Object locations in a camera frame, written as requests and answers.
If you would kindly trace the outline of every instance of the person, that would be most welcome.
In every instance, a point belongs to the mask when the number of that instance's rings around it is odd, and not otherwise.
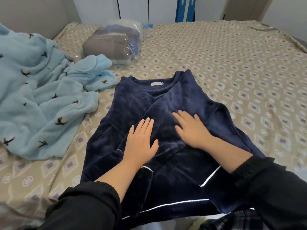
[[[180,110],[173,115],[180,124],[175,128],[182,140],[191,147],[209,153],[232,174],[234,184],[245,192],[256,215],[268,228],[307,229],[306,182],[286,171],[285,167],[275,164],[272,158],[255,157],[213,137],[197,115],[192,117]],[[159,148],[157,140],[150,147],[153,124],[154,120],[147,118],[142,119],[136,129],[132,126],[123,160],[95,182],[67,188],[59,200],[47,209],[46,220],[39,230],[116,229],[121,220],[121,201],[133,177]],[[202,228],[211,229],[208,226],[204,224]],[[246,229],[258,228],[249,226]]]

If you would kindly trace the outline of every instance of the plaid pants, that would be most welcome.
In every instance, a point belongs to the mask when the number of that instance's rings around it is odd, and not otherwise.
[[[207,220],[199,230],[270,230],[255,210],[230,213],[217,220]]]

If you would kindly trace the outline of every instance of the navy blue velvet shirt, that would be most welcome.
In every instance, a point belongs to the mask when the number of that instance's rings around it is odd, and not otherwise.
[[[124,219],[157,207],[170,219],[215,214],[216,209],[229,213],[247,204],[231,176],[208,153],[191,148],[177,135],[174,127],[178,122],[172,112],[178,110],[197,114],[213,136],[265,157],[234,126],[228,109],[208,98],[190,70],[159,80],[122,77],[109,112],[87,143],[81,181],[94,181],[117,165],[130,127],[141,119],[154,119],[150,143],[158,139],[159,150],[129,186],[122,202]]]

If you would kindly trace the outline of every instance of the clothing label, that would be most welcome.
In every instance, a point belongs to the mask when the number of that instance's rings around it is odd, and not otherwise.
[[[151,85],[163,85],[163,82],[153,82]]]

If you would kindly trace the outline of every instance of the brown door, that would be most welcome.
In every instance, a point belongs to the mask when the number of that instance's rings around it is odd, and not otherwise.
[[[228,0],[224,20],[258,20],[268,0]]]

